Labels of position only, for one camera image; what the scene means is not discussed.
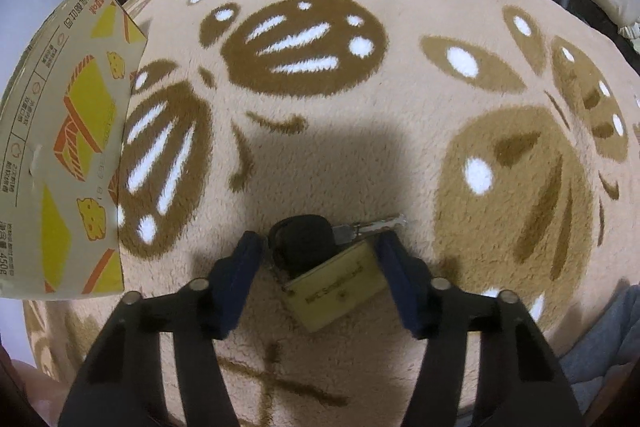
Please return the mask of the black car key with tag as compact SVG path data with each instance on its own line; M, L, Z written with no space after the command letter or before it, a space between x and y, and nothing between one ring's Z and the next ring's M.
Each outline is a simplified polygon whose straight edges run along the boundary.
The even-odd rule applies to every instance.
M344 225L301 215L273 225L267 243L288 311L315 333L378 295L387 283L376 260L375 236L406 224L399 213Z

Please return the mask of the cardboard box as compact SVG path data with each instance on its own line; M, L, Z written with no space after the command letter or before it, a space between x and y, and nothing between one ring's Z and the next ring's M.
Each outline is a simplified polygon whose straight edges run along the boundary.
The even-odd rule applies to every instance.
M1 295L118 294L122 132L145 35L117 0L65 0L1 101Z

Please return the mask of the beige patterned rug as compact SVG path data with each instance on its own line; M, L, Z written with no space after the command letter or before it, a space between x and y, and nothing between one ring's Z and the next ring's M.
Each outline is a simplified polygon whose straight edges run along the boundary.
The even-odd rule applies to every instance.
M433 277L513 291L587 425L637 424L639 77L551 0L134 0L146 38L118 165L118 294L25 299L66 394L122 296L173 294L232 255L262 262L214 343L235 426L405 426L426 343L387 286L306 331L267 237L401 213Z

